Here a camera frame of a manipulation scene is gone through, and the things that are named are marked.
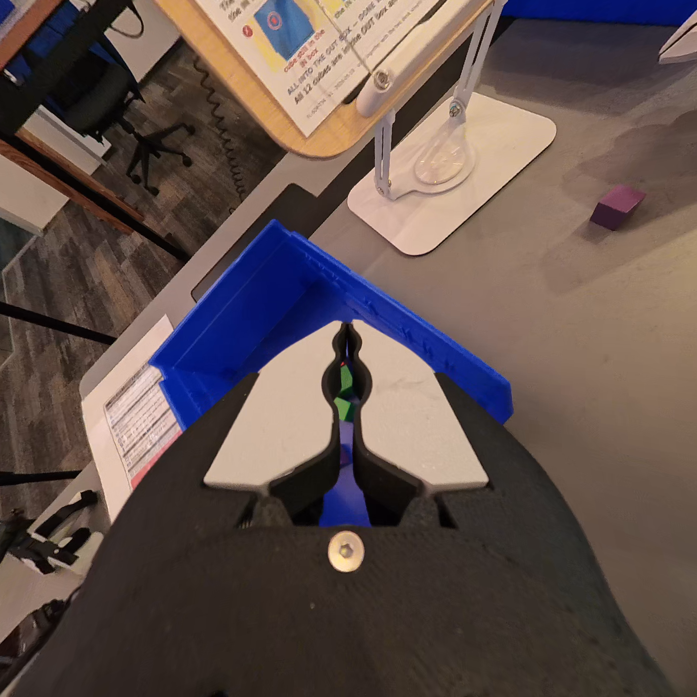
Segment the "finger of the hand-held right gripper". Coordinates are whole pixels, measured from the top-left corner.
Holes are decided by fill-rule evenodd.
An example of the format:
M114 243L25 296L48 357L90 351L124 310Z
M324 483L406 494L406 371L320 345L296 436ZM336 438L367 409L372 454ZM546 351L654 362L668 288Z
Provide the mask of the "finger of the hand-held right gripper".
M661 65L681 64L696 60L696 16L694 11L659 50Z

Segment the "printed instruction sheet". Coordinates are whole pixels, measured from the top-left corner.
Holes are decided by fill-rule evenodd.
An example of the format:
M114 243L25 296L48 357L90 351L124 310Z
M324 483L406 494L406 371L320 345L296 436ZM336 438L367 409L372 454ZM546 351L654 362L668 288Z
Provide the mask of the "printed instruction sheet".
M309 136L438 2L197 4L303 136Z

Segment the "white document stand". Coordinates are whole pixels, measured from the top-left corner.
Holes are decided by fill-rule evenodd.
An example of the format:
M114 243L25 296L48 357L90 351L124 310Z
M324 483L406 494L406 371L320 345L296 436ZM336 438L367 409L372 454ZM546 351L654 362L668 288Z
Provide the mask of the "white document stand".
M374 165L350 212L400 252L440 245L556 135L550 119L475 92L505 1L437 1L309 136L197 1L158 1L191 48L286 152L336 160L369 135Z

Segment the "white printed paper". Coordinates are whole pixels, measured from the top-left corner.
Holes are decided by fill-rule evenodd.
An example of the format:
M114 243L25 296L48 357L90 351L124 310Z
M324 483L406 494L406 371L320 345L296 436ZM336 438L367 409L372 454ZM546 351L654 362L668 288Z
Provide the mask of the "white printed paper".
M183 432L164 395L152 355L172 334L167 315L82 399L83 423L109 522Z

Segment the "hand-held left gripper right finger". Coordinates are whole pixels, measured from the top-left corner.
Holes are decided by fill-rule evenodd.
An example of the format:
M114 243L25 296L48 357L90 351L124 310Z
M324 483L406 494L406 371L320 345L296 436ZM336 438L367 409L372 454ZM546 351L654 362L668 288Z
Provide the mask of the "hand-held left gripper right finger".
M359 405L353 474L373 526L397 525L417 498L489 484L436 372L363 320L348 327Z

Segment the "black office chair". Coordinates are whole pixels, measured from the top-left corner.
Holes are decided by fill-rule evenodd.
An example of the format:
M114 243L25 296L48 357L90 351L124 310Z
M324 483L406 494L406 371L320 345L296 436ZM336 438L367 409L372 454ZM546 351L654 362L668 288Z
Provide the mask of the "black office chair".
M45 106L67 127L97 141L111 126L121 128L136 144L125 175L152 196L158 196L159 188L150 183L151 160L163 154L173 155L184 167L191 167L191 157L166 144L165 139L179 131L194 135L196 129L178 122L148 134L138 131L126 116L135 100L144 100L137 83L126 68L115 63L104 63L104 67L98 68L98 62L98 58L89 59L87 68L72 69L46 98Z

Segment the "purple cube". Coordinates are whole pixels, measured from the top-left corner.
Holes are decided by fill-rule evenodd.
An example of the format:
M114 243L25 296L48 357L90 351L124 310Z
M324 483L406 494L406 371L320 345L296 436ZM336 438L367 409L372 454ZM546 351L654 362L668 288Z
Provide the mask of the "purple cube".
M618 231L646 197L646 193L632 186L617 185L596 204L590 223L608 231Z

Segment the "blue plastic bin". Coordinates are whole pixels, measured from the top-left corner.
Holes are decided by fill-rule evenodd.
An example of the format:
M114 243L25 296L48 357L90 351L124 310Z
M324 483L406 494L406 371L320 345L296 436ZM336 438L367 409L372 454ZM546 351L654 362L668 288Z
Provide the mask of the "blue plastic bin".
M209 489L204 476L227 435L258 371L274 356L331 321L346 324L342 363L353 373L349 326L363 320L396 339L436 372L455 413L479 404L504 424L513 414L510 382L422 317L277 221L266 226L241 256L196 302L153 355L161 386L183 431L201 417L194 435L181 440L164 459L180 456L195 466L204 500L234 493L242 515L269 498ZM465 432L465 417L459 417ZM357 527L370 523L364 496L353 474L353 423L339 419L340 472L324 497L318 524ZM474 431L466 434L474 448Z
M516 19L678 27L695 10L695 1L507 1L502 15Z

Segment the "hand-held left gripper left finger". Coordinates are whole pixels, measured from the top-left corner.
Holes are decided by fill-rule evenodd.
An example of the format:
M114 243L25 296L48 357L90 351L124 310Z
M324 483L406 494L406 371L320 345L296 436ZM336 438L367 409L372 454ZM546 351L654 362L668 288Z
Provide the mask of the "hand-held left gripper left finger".
M209 489L279 500L295 524L318 524L340 474L346 324L331 321L261 368L204 476Z

